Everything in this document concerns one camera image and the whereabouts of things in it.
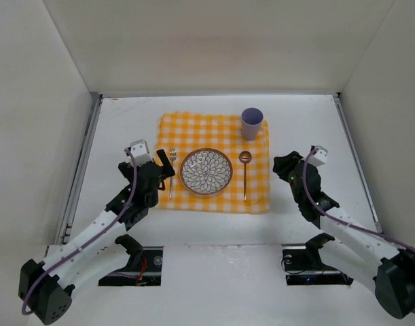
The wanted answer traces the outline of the floral patterned plate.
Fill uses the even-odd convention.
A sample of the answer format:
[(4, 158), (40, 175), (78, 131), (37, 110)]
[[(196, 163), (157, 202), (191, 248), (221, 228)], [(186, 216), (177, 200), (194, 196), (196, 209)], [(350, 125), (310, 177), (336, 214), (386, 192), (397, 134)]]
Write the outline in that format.
[(230, 159), (213, 148), (200, 148), (188, 153), (179, 167), (179, 177), (186, 190), (199, 196), (222, 192), (231, 182)]

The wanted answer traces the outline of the copper spoon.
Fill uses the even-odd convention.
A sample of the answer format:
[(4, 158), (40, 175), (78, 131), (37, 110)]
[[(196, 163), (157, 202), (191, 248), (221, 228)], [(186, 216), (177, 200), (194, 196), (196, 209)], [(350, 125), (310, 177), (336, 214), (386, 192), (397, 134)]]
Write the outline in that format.
[(239, 154), (239, 161), (244, 166), (244, 180), (243, 180), (243, 198), (244, 201), (247, 201), (247, 164), (252, 160), (252, 155), (249, 151), (242, 151)]

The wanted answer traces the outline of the yellow checkered cloth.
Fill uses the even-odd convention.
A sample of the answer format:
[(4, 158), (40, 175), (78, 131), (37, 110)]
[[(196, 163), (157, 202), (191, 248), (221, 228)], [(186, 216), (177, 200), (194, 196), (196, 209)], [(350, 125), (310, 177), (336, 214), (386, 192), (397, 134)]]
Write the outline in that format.
[(237, 115), (165, 113), (157, 149), (176, 152), (175, 177), (158, 208), (212, 213), (260, 214), (270, 209), (269, 129), (242, 137)]

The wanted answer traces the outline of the lilac cup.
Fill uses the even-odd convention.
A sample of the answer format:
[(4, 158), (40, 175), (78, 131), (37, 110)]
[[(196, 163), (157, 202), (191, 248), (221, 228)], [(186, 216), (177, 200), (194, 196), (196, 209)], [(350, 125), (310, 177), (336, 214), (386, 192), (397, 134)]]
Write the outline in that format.
[(248, 141), (255, 140), (264, 120), (263, 113), (254, 107), (247, 108), (241, 113), (242, 136)]

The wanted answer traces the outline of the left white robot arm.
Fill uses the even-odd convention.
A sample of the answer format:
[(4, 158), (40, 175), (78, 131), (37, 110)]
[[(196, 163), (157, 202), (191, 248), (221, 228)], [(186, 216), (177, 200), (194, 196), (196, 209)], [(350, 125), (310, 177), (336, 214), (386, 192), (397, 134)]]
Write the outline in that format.
[(156, 152), (159, 164), (143, 144), (131, 145), (125, 153), (130, 160), (118, 168), (129, 184), (59, 251), (40, 262), (30, 259), (21, 267), (18, 296), (23, 315), (34, 314), (51, 325), (67, 312), (83, 287), (139, 264), (143, 248), (128, 232), (158, 204), (158, 192), (175, 171), (163, 149)]

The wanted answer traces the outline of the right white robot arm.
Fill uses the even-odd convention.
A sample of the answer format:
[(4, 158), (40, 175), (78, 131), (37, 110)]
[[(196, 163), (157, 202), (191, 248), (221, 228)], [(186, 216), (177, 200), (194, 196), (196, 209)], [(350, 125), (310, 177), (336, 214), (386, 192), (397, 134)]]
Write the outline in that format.
[(392, 317), (415, 314), (415, 248), (359, 225), (321, 189), (327, 150), (311, 147), (274, 158), (273, 172), (290, 185), (302, 217), (321, 233), (306, 243), (310, 260), (339, 270), (373, 293)]

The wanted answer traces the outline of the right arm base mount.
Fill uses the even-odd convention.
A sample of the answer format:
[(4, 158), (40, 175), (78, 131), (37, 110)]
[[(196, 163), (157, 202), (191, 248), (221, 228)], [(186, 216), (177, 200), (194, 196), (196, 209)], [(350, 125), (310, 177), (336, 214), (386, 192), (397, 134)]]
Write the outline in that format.
[(285, 272), (286, 285), (352, 285), (351, 277), (321, 261), (319, 249), (330, 241), (334, 241), (334, 237), (322, 233), (305, 244), (284, 246), (281, 267)]

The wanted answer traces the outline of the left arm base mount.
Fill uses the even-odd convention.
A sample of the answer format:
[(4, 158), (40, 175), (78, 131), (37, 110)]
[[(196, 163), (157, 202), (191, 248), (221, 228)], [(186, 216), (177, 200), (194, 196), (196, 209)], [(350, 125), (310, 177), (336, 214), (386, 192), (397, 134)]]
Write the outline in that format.
[(126, 265), (99, 280), (99, 287), (156, 287), (162, 282), (164, 247), (144, 247), (128, 234), (115, 241), (128, 254)]

